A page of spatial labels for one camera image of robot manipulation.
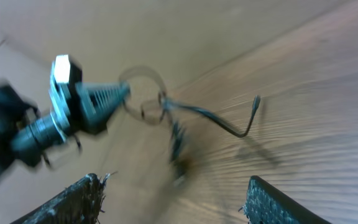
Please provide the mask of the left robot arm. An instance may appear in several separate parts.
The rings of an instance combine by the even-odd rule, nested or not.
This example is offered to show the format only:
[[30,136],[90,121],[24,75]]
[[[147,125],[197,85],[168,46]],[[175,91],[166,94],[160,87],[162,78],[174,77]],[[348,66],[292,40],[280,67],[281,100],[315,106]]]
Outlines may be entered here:
[[0,85],[0,177],[20,160],[36,167],[47,149],[64,144],[78,132],[97,135],[129,96],[126,82],[84,83],[82,71],[70,68],[50,74],[53,109],[41,116],[38,107],[24,101],[10,86]]

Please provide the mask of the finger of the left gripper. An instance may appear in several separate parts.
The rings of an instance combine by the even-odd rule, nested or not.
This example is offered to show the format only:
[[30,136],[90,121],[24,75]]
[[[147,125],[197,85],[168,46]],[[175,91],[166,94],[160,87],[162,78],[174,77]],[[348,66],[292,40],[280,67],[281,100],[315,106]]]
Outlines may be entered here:
[[79,130],[99,134],[107,130],[108,121],[124,104],[130,87],[127,82],[79,83],[76,84],[76,92],[81,112]]

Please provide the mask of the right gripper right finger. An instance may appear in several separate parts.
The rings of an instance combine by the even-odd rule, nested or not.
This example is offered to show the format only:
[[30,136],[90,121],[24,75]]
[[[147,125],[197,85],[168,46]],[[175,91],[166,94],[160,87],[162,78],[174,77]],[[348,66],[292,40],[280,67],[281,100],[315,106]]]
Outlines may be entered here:
[[242,211],[251,224],[329,224],[257,175],[249,179]]

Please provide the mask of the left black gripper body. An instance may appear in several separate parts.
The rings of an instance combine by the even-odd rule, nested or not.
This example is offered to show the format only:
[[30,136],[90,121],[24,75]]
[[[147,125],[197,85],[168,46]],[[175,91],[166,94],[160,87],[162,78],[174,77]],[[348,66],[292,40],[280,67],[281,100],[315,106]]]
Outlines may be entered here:
[[76,108],[78,101],[78,94],[76,93],[76,84],[83,81],[83,72],[80,68],[74,68],[73,74],[65,75],[68,81],[62,81],[61,75],[58,74],[58,69],[51,68],[50,71],[50,89],[49,95],[52,102],[54,115],[52,120],[60,134],[70,133],[70,118],[73,108]]

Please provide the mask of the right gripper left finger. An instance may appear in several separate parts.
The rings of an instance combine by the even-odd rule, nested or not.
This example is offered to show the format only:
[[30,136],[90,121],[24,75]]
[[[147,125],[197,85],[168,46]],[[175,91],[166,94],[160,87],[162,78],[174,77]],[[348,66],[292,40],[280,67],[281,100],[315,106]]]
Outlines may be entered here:
[[13,224],[99,223],[105,188],[106,177],[86,174]]

